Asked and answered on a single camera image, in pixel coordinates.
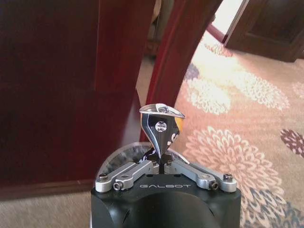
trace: floral carpet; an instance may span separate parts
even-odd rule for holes
[[[227,50],[206,33],[175,108],[186,119],[173,149],[234,175],[241,227],[304,228],[304,60]]]

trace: metal bracket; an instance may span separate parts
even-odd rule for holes
[[[233,176],[230,173],[220,173],[211,169],[208,169],[202,165],[199,164],[189,164],[191,167],[208,174],[211,174],[214,176],[214,178],[217,180],[219,189],[225,192],[235,192],[237,190],[237,181],[233,178]]]
[[[166,163],[164,172],[166,174],[183,174],[196,182],[197,186],[202,189],[216,190],[218,188],[218,184],[212,175],[201,172],[179,160]]]
[[[113,188],[116,191],[129,189],[134,185],[134,182],[143,176],[144,174],[157,174],[159,169],[158,164],[154,164],[152,161],[145,160],[142,163],[136,165],[128,172],[122,173],[116,177]]]
[[[98,174],[98,176],[95,180],[96,191],[107,192],[107,191],[111,190],[116,177],[124,172],[127,172],[134,166],[136,166],[136,163],[128,162],[125,165],[123,165],[122,167],[119,167],[117,170],[114,170],[113,172],[111,172],[109,174],[105,174],[105,173]]]

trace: bolt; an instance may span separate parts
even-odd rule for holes
[[[99,175],[99,179],[101,179],[102,181],[105,181],[106,179],[108,179],[108,174],[106,173],[101,173]]]
[[[223,181],[224,182],[232,182],[233,176],[231,173],[224,173],[223,175]]]
[[[168,160],[166,164],[167,164],[168,167],[171,167],[172,161],[171,161],[171,160]]]
[[[202,178],[209,178],[210,175],[208,175],[208,174],[203,174],[201,177],[202,177]]]
[[[216,189],[219,188],[219,184],[218,184],[216,181],[212,181],[212,182],[210,182],[209,187],[210,187],[212,190],[216,190]]]
[[[123,188],[123,183],[121,183],[121,182],[115,182],[114,184],[113,184],[113,188],[114,188],[114,190],[115,191],[119,191],[120,189],[122,189]]]

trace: wooden chair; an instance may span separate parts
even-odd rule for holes
[[[174,105],[219,3],[175,1],[148,103]],[[153,6],[153,0],[0,4],[0,198],[88,190],[104,159],[139,139],[135,85]]]

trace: black and white sticker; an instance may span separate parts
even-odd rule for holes
[[[155,129],[158,132],[164,132],[164,131],[167,130],[167,124],[164,121],[159,121],[159,122],[156,123]]]

